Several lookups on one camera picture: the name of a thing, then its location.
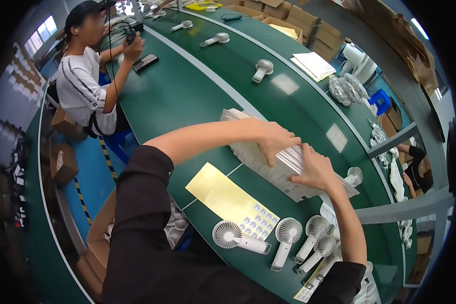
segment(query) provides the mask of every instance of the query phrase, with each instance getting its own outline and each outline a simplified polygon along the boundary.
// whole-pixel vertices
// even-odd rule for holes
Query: woman
[[[397,149],[414,159],[404,172],[404,181],[410,188],[410,195],[416,198],[426,193],[433,184],[429,156],[423,149],[400,144]]]

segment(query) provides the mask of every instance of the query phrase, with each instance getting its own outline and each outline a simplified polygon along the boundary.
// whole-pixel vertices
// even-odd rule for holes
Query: window
[[[54,18],[51,15],[37,28],[36,31],[34,31],[34,33],[25,43],[25,48],[27,52],[29,52],[29,55],[31,57],[34,56],[35,52],[37,52],[42,44],[48,40],[56,31],[56,23],[54,22]]]

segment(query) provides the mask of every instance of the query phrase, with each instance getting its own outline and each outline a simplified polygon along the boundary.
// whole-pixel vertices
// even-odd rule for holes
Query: black device
[[[155,56],[154,54],[148,54],[144,58],[142,58],[139,61],[137,61],[136,63],[134,63],[134,65],[133,65],[134,71],[135,71],[135,73],[137,73],[137,75],[139,75],[140,72],[142,72],[143,70],[145,70],[146,68],[148,68],[149,66],[151,66],[152,64],[154,64],[158,61],[159,61],[159,58],[157,56]]]

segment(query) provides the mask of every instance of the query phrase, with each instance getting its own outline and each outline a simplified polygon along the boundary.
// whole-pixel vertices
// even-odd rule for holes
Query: paper sheet
[[[186,186],[200,202],[224,220],[237,223],[242,232],[265,240],[279,217],[207,162]]]

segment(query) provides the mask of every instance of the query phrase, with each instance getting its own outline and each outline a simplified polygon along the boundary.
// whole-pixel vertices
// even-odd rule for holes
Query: stack of manuals
[[[245,111],[240,112],[237,109],[223,110],[221,121],[252,118]],[[230,145],[233,154],[247,167],[255,171],[277,189],[284,192],[294,202],[299,202],[302,197],[311,198],[316,195],[325,195],[318,189],[309,188],[304,185],[294,184],[287,180],[291,175],[299,175],[303,170],[302,149],[295,145],[277,153],[274,167],[267,165],[265,155],[261,153],[255,142],[239,142]],[[348,198],[351,198],[359,192],[348,184],[341,176],[336,174],[343,186],[345,187]]]

